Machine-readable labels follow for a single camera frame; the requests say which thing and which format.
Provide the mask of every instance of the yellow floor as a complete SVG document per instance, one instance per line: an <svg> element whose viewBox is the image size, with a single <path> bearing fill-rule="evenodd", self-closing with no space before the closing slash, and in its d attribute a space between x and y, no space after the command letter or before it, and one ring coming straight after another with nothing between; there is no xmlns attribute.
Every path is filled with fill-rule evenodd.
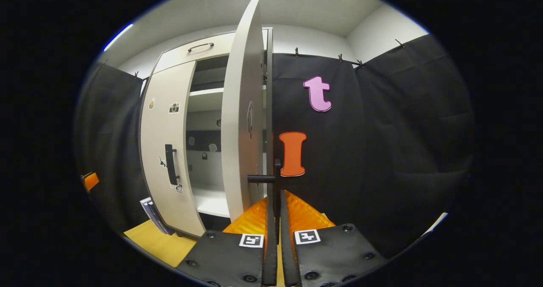
<svg viewBox="0 0 543 287"><path fill-rule="evenodd" d="M126 231L124 234L145 251L172 267L178 266L197 241L194 237L164 234L155 227L151 220ZM281 256L280 238L277 247L277 287L285 287Z"/></svg>

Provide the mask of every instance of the letter cutout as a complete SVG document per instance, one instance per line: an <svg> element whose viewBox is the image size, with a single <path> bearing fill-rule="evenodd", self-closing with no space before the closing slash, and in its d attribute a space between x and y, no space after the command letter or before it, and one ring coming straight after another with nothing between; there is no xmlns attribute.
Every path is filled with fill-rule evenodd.
<svg viewBox="0 0 543 287"><path fill-rule="evenodd" d="M302 143L307 139L305 133L285 132L279 135L279 140L285 147L285 156L281 176L297 177L304 175L305 168L302 167Z"/></svg>
<svg viewBox="0 0 543 287"><path fill-rule="evenodd" d="M330 85L322 82L320 76L304 81L304 87L309 88L309 102L315 111L328 111L332 102L324 100L324 90L329 91Z"/></svg>

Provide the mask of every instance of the book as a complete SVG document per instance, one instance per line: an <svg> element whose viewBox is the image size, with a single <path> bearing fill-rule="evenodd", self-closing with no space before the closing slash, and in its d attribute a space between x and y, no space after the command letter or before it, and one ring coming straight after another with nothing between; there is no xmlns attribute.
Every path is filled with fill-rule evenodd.
<svg viewBox="0 0 543 287"><path fill-rule="evenodd" d="M155 217L155 215L153 213L153 210L151 210L151 206L149 205L149 202L151 202L151 197L140 200L141 206L143 207L143 210L145 211L145 213L147 214L149 219L151 219L151 221L153 221L153 223L155 224L157 229L159 229L159 231L161 231L162 233L165 233L165 230L162 229L162 227L159 224L157 218Z"/></svg>
<svg viewBox="0 0 543 287"><path fill-rule="evenodd" d="M151 212L153 212L153 215L157 219L157 222L159 223L160 227L162 228L163 233L168 234L168 235L172 235L173 233L175 233L173 229L165 225L165 223L162 221L162 218L160 217L159 212L157 211L157 206L155 206L155 204L152 201L148 202L148 204L151 208Z"/></svg>

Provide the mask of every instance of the ceiling light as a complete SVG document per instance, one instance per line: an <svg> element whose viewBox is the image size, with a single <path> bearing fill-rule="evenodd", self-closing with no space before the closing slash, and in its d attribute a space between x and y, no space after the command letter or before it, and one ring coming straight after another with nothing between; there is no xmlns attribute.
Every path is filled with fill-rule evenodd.
<svg viewBox="0 0 543 287"><path fill-rule="evenodd" d="M128 26L126 26L126 28L124 28L124 30L122 30L122 32L120 32L117 36L115 36L115 38L113 38L113 40L111 40L111 42L109 42L109 44L105 47L104 51L106 51L112 44L113 42L115 42L117 39L119 39L119 37L124 34L124 32L126 32L129 28L132 27L133 24L130 24Z"/></svg>

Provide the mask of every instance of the orange object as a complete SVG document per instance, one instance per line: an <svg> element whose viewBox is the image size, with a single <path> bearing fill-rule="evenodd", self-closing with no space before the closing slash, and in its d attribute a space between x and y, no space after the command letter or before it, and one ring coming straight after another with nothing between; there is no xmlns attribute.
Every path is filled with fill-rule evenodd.
<svg viewBox="0 0 543 287"><path fill-rule="evenodd" d="M288 226L291 235L292 251L294 249L294 232L311 229L324 229L336 225L307 202L301 200L295 194L285 190L288 208Z"/></svg>
<svg viewBox="0 0 543 287"><path fill-rule="evenodd" d="M264 234L264 254L266 254L266 241L268 239L268 229L266 229L267 207L268 198L266 197L243 212L223 232L233 234Z"/></svg>
<svg viewBox="0 0 543 287"><path fill-rule="evenodd" d="M285 160L281 168L281 176L297 177L304 175L302 167L302 143L307 139L305 133L285 132L279 135L279 140L285 147Z"/></svg>
<svg viewBox="0 0 543 287"><path fill-rule="evenodd" d="M96 175L96 173L92 173L90 175L85 176L84 180L85 180L85 188L87 189L87 192L90 192L90 190L93 187L95 187L95 185L97 185L98 182L100 182L100 180L98 180L98 176Z"/></svg>

